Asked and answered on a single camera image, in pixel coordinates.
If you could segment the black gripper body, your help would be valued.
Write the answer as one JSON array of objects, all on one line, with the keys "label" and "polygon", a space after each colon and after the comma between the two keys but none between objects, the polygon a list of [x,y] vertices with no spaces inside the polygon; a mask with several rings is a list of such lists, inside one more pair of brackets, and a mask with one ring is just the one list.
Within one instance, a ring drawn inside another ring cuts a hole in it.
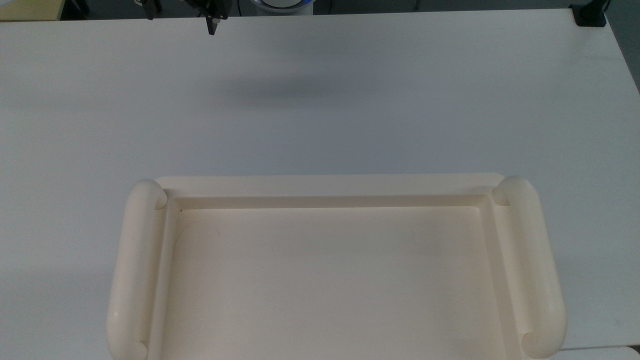
[{"label": "black gripper body", "polygon": [[230,0],[188,0],[187,4],[206,18],[227,19]]}]

